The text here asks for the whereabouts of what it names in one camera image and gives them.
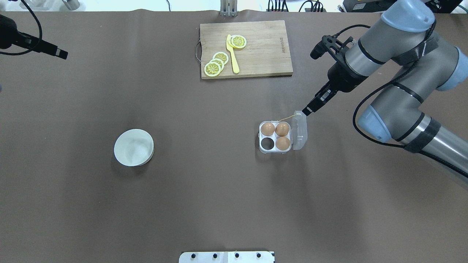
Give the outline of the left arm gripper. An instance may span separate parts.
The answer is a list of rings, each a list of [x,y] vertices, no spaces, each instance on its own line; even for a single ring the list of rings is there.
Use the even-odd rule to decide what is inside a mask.
[[[15,45],[28,50],[31,49],[35,52],[44,52],[48,55],[64,60],[66,60],[68,57],[68,52],[65,50],[60,49],[56,45],[49,44],[44,40],[40,40],[38,37],[34,37],[33,35],[29,35],[23,32],[18,32],[16,35]]]

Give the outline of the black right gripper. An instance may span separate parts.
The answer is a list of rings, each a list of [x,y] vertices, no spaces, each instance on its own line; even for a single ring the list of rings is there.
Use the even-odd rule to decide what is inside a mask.
[[[316,93],[314,98],[302,109],[302,113],[309,116],[326,105],[338,91],[351,92],[367,79],[354,73],[348,66],[335,63],[327,72],[329,81]]]

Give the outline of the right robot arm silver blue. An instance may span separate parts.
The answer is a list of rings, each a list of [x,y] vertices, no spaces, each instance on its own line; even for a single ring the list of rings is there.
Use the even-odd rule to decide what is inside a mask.
[[[311,51],[318,59],[329,53],[335,64],[327,83],[303,108],[317,112],[338,92],[348,93],[386,62],[401,70],[356,107],[352,123],[366,139],[426,156],[450,169],[467,186],[467,141],[420,110],[433,91],[448,91],[467,78],[467,56],[435,31],[434,13],[421,0],[398,0],[367,27],[356,44],[324,35]]]

